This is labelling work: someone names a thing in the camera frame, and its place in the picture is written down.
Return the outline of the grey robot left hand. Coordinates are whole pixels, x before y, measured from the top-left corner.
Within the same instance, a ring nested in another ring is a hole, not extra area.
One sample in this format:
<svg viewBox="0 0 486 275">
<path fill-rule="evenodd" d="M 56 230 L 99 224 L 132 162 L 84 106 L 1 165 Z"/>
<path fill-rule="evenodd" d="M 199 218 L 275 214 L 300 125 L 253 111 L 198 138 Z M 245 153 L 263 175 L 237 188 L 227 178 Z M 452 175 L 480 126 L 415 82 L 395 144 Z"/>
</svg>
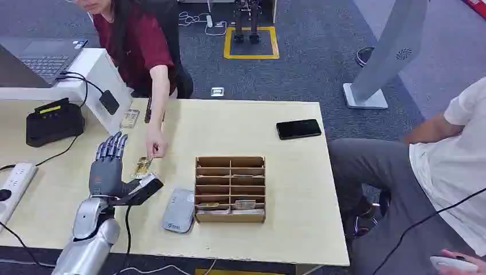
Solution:
<svg viewBox="0 0 486 275">
<path fill-rule="evenodd" d="M 139 186 L 137 179 L 122 181 L 122 157 L 127 140 L 127 134 L 118 132 L 98 146 L 88 181 L 91 196 L 122 198 Z"/>
</svg>

